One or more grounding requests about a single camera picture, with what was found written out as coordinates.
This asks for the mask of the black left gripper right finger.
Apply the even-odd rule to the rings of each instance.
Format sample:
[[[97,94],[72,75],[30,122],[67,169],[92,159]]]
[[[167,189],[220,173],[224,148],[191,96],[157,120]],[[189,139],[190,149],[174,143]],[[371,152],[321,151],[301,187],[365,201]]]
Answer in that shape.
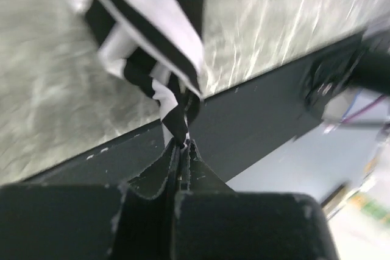
[[[191,175],[175,195],[174,259],[338,259],[327,219],[309,195],[235,192]]]

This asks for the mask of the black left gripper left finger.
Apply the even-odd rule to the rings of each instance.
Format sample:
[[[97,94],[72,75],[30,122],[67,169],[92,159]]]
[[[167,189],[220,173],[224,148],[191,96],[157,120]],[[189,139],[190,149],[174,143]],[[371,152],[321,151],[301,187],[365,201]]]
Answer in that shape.
[[[180,149],[133,182],[1,188],[2,259],[168,259]]]

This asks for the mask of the black white striped garment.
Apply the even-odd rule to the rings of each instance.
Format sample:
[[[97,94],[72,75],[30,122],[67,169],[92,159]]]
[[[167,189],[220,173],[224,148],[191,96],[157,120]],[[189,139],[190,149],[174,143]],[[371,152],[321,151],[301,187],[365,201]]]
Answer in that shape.
[[[158,103],[164,141],[181,148],[202,100],[205,0],[67,0],[111,75]]]

